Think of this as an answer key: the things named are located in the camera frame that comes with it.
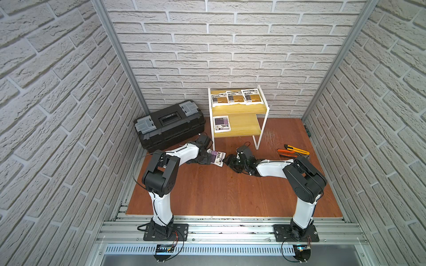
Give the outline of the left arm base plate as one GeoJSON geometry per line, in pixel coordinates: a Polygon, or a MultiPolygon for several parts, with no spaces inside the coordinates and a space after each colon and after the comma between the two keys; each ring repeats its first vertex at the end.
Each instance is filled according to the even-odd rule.
{"type": "Polygon", "coordinates": [[[160,226],[153,222],[146,226],[143,240],[157,242],[185,242],[187,240],[188,231],[188,224],[179,223],[168,226],[160,226]]]}

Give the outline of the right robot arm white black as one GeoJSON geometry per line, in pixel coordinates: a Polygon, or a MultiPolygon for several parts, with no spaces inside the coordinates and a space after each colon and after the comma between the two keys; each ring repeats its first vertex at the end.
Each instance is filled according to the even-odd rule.
{"type": "Polygon", "coordinates": [[[324,194],[327,180],[309,162],[307,156],[297,156],[285,161],[256,159],[250,148],[243,145],[237,148],[235,155],[227,156],[224,163],[239,174],[286,179],[297,196],[289,231],[301,238],[312,227],[315,208],[324,194]]]}

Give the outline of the yellow coffee bag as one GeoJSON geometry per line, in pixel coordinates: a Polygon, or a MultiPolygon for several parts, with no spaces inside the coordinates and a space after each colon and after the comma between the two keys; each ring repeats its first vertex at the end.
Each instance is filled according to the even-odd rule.
{"type": "Polygon", "coordinates": [[[211,96],[212,107],[229,105],[226,93],[213,94],[211,96]]]}
{"type": "Polygon", "coordinates": [[[226,96],[227,96],[228,103],[230,105],[235,105],[235,104],[245,105],[246,104],[246,100],[243,96],[242,91],[235,91],[235,92],[234,91],[227,91],[226,96]]]}
{"type": "Polygon", "coordinates": [[[246,105],[263,104],[264,101],[258,89],[244,89],[241,91],[246,105]]]}

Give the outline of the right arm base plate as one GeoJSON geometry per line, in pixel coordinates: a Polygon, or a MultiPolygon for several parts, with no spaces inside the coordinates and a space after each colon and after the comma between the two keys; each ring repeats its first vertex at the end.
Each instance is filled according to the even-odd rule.
{"type": "Polygon", "coordinates": [[[296,225],[273,225],[276,242],[319,242],[317,229],[314,225],[309,225],[305,229],[300,229],[296,225]]]}

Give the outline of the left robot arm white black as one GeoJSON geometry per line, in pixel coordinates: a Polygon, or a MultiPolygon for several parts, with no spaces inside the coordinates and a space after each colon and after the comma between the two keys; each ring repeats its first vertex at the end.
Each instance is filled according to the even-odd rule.
{"type": "Polygon", "coordinates": [[[149,161],[142,182],[152,200],[153,217],[149,230],[160,237],[170,237],[174,229],[174,215],[170,203],[179,167],[183,164],[203,164],[210,160],[207,152],[211,138],[200,134],[194,141],[174,150],[156,150],[149,161]]]}

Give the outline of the purple coffee bag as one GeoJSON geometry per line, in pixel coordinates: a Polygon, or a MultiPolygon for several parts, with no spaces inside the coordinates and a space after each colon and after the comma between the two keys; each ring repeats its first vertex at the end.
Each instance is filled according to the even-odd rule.
{"type": "Polygon", "coordinates": [[[214,151],[211,149],[207,150],[207,161],[208,164],[223,167],[226,153],[220,151],[214,151]]]}
{"type": "Polygon", "coordinates": [[[224,133],[231,131],[230,121],[228,116],[214,116],[214,133],[224,133]]]}

